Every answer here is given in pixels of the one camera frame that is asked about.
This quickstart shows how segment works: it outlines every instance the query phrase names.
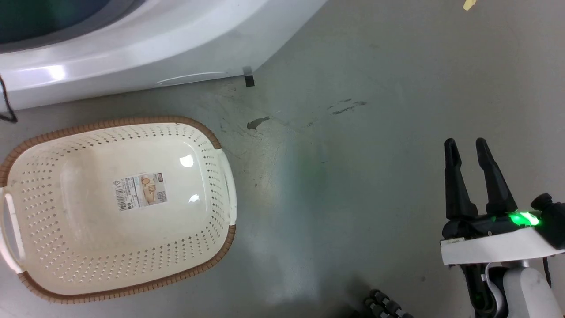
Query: brown woven rim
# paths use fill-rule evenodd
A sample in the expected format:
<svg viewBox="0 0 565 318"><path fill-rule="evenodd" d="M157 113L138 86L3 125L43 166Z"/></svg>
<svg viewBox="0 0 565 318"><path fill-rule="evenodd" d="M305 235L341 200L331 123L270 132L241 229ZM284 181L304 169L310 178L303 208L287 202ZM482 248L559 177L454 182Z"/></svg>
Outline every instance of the brown woven rim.
<svg viewBox="0 0 565 318"><path fill-rule="evenodd" d="M94 130L111 128L111 127L128 126L133 124L148 124L148 123L183 123L190 125L200 130L202 133L204 133L208 137L208 139L212 142L212 145L214 146L215 149L221 149L220 142L218 141L214 133L208 129L208 127L187 117L182 117L182 116L143 117L143 118L123 118L123 119L114 119L110 121L102 121L95 124L81 125L72 128L66 128L62 130L49 132L47 134L43 134L24 141L19 146L17 146L12 152L10 152L10 154L8 154L2 165L0 165L0 187L5 187L7 185L8 174L10 173L10 169L12 168L12 165L14 165L16 159L18 159L18 157L24 151L37 144L41 144L50 140L55 140L66 136L79 134L81 132L88 132L88 131L94 131ZM216 253L216 255L214 255L214 257L212 257L210 260L199 266L192 267L180 273L163 277L158 280L154 280L138 285L133 285L130 287L100 291L97 293L88 293L88 294L80 294L80 295L62 295L48 291L42 286L40 286L38 283L35 282L35 280L33 280L33 278L31 277L31 275L29 275L28 272L23 272L21 274L18 274L18 277L20 278L20 281L25 285L25 287L27 287L32 293L52 303L79 304L79 303L96 302L105 299L119 298L128 295L142 293L144 291L157 289L159 287L167 286L174 282L178 282L186 278L203 273L204 271L216 265L228 253L229 248L232 246L233 238L235 237L235 235L236 235L236 226L230 225L228 229L228 235L225 238L225 242L222 245L220 251L218 251L218 253Z"/></svg>
<svg viewBox="0 0 565 318"><path fill-rule="evenodd" d="M112 289L106 291L99 291L97 293L80 294L80 295L62 295L52 293L46 290L36 283L28 272L23 272L18 274L20 281L27 287L33 294L45 299L48 302L58 303L58 304L80 304L97 302L99 300L106 300L112 298L120 298L124 296L134 295L143 293L144 291L154 290L159 287L167 286L169 284L185 280L189 277L196 276L206 270L212 268L216 265L224 256L228 253L229 248L232 246L233 238L236 235L236 226L230 225L228 229L228 236L225 238L225 242L222 245L220 251L214 255L209 261L196 266L180 273L176 273L167 277L160 278L158 280L150 281L147 283L142 283L138 285L133 285L130 287L124 287L119 289Z"/></svg>

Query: black wire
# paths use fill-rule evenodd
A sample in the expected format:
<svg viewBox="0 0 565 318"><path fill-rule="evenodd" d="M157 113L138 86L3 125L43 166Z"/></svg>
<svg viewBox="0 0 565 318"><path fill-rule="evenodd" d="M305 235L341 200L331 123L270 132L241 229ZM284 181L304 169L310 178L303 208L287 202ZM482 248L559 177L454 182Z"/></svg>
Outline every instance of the black wire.
<svg viewBox="0 0 565 318"><path fill-rule="evenodd" d="M2 94L4 95L4 102L6 102L6 108L8 108L8 112L10 113L9 117L0 114L0 119L11 123L17 123L18 118L16 117L16 114L14 113L14 110L12 109L12 106L10 105L10 102L8 100L8 90L6 89L6 83L4 83L2 76L0 76L0 85L2 85Z"/></svg>
<svg viewBox="0 0 565 318"><path fill-rule="evenodd" d="M545 279L547 280L549 287L551 287L551 274L549 273L549 263L547 262L547 257L543 258L543 262L544 262Z"/></svg>

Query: washing machine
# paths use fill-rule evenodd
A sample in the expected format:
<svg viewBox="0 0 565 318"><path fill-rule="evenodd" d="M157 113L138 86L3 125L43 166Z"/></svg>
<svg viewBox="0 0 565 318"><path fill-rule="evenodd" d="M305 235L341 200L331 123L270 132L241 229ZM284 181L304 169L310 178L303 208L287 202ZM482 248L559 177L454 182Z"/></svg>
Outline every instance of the washing machine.
<svg viewBox="0 0 565 318"><path fill-rule="evenodd" d="M3 1L0 76L17 110L251 75L325 1Z"/></svg>

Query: green light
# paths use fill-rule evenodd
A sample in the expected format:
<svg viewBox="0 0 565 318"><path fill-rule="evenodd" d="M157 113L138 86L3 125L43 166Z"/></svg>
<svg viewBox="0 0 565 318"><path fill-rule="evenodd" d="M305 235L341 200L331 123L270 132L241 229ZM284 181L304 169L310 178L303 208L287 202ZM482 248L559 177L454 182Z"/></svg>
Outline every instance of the green light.
<svg viewBox="0 0 565 318"><path fill-rule="evenodd" d="M540 219L529 212L510 213L510 219L516 225L536 226L540 224Z"/></svg>

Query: white plastic basket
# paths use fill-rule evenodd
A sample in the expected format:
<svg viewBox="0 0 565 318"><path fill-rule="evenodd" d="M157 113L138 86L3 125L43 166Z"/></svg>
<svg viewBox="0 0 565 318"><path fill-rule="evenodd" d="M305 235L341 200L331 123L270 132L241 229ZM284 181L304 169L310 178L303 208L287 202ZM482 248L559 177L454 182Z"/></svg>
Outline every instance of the white plastic basket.
<svg viewBox="0 0 565 318"><path fill-rule="evenodd" d="M0 186L18 251L2 221L2 256L51 302L110 299L191 277L220 261L235 234L228 160L214 134L185 117L32 138L8 155Z"/></svg>

